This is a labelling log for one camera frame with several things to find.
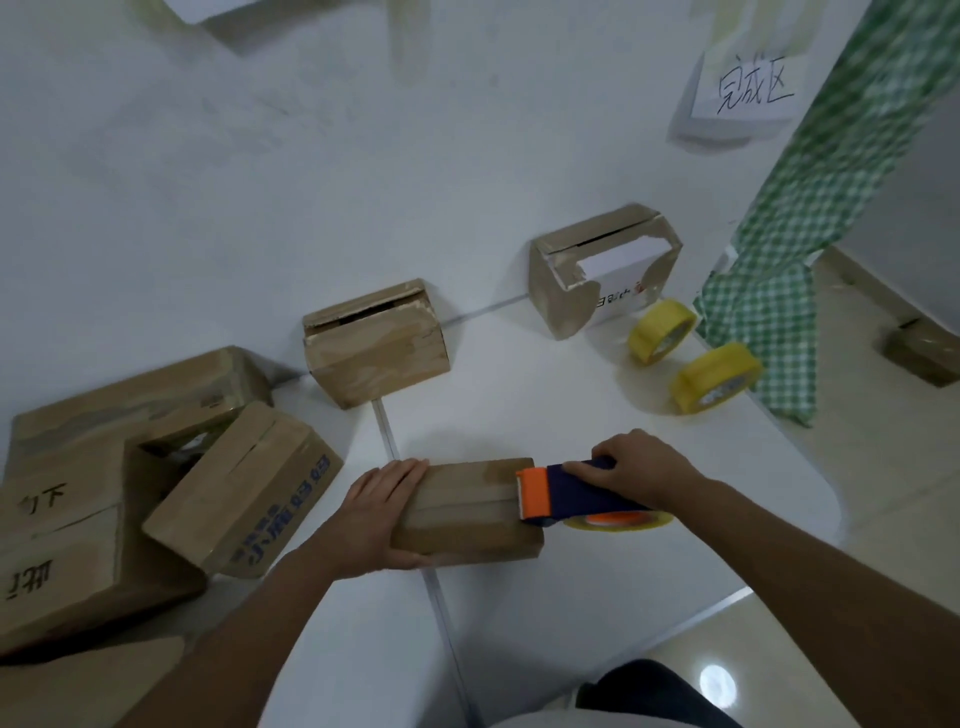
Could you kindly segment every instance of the white label on box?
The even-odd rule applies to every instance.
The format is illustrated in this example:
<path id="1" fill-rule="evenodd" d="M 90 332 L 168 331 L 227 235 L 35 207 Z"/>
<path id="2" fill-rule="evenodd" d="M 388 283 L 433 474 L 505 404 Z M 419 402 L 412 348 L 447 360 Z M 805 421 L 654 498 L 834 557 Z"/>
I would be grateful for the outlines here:
<path id="1" fill-rule="evenodd" d="M 643 276 L 661 255 L 670 252 L 670 243 L 644 235 L 603 253 L 591 255 L 578 265 L 587 280 L 600 283 L 600 297 L 589 326 L 643 306 Z"/>

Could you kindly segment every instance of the taped cardboard box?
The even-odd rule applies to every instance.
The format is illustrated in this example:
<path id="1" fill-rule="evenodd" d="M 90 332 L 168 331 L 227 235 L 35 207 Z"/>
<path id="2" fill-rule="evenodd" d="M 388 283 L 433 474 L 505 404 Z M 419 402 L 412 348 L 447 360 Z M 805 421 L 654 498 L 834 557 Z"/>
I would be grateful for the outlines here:
<path id="1" fill-rule="evenodd" d="M 960 336 L 928 319 L 915 319 L 892 331 L 883 355 L 935 387 L 960 380 Z"/>
<path id="2" fill-rule="evenodd" d="M 558 339 L 657 300 L 683 243 L 633 203 L 530 244 L 530 300 Z"/>
<path id="3" fill-rule="evenodd" d="M 450 371 L 422 280 L 303 317 L 310 374 L 343 409 Z"/>
<path id="4" fill-rule="evenodd" d="M 0 654 L 202 592 L 202 571 L 140 531 L 176 481 L 174 465 L 112 443 L 0 488 Z"/>
<path id="5" fill-rule="evenodd" d="M 343 464 L 310 425 L 252 402 L 143 530 L 207 573 L 262 576 Z"/>
<path id="6" fill-rule="evenodd" d="M 81 443 L 126 439 L 161 455 L 208 446 L 206 433 L 258 400 L 271 401 L 270 385 L 242 349 L 207 352 L 17 415 L 5 477 Z"/>
<path id="7" fill-rule="evenodd" d="M 438 566 L 533 559 L 543 529 L 520 520 L 516 472 L 530 458 L 431 466 L 392 538 Z"/>
<path id="8" fill-rule="evenodd" d="M 180 661 L 183 637 L 118 644 L 42 665 L 0 667 L 7 728 L 109 728 Z"/>

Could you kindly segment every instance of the green checkered cloth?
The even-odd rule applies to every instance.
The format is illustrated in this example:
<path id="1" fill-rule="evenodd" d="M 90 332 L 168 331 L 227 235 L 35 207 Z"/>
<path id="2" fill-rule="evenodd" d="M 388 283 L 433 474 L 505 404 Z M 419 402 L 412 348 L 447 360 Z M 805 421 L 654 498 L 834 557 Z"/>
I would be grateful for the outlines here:
<path id="1" fill-rule="evenodd" d="M 816 413 L 813 279 L 960 75 L 960 0 L 874 0 L 733 237 L 739 258 L 697 309 L 714 347 L 740 341 L 766 367 L 756 393 L 809 425 Z"/>

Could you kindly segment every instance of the open cardboard box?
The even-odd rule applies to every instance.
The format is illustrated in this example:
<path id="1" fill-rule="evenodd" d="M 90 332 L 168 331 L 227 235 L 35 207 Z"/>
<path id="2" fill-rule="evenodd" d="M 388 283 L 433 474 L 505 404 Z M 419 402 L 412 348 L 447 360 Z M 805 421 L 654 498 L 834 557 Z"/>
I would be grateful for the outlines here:
<path id="1" fill-rule="evenodd" d="M 650 207 L 591 217 L 531 243 L 530 300 L 554 336 L 569 338 L 656 301 L 682 246 Z"/>
<path id="2" fill-rule="evenodd" d="M 303 317 L 310 374 L 341 408 L 450 371 L 422 280 L 408 280 Z"/>

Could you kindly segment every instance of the tape roll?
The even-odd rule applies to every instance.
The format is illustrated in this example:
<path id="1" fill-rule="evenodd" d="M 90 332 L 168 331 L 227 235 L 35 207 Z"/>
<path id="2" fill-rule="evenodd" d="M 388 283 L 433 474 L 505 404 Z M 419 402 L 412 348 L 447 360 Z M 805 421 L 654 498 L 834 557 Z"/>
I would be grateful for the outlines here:
<path id="1" fill-rule="evenodd" d="M 687 364 L 670 384 L 670 394 L 685 415 L 722 404 L 748 389 L 763 365 L 739 342 L 730 342 Z"/>
<path id="2" fill-rule="evenodd" d="M 673 516 L 663 511 L 629 511 L 626 513 L 604 513 L 599 516 L 578 516 L 567 519 L 564 525 L 581 531 L 646 531 L 659 528 L 673 521 Z"/>
<path id="3" fill-rule="evenodd" d="M 636 322 L 627 346 L 641 364 L 654 364 L 680 346 L 697 325 L 697 314 L 679 301 L 663 299 Z"/>

